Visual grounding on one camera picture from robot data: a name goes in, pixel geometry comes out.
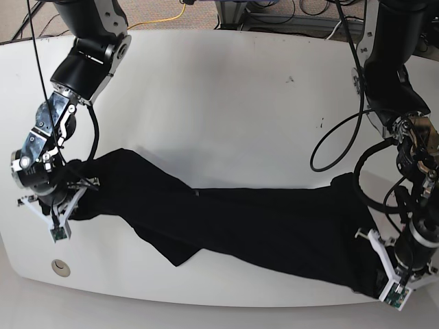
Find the black t-shirt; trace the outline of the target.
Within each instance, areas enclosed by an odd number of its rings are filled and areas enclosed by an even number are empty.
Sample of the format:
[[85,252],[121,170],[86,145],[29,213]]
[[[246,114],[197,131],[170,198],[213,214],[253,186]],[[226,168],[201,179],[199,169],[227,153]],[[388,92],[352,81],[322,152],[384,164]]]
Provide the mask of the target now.
[[121,217],[174,266],[207,249],[372,298],[386,283],[377,253],[357,236],[376,224],[351,173],[312,189],[192,188],[129,149],[68,166],[99,180],[73,219]]

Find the aluminium frame stand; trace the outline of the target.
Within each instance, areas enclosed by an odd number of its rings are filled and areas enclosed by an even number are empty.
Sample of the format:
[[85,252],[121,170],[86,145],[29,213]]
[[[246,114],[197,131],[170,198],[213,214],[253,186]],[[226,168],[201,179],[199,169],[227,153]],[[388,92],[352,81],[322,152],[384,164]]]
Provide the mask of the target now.
[[337,39],[345,35],[337,5],[353,36],[361,34],[365,1],[215,1],[217,28]]

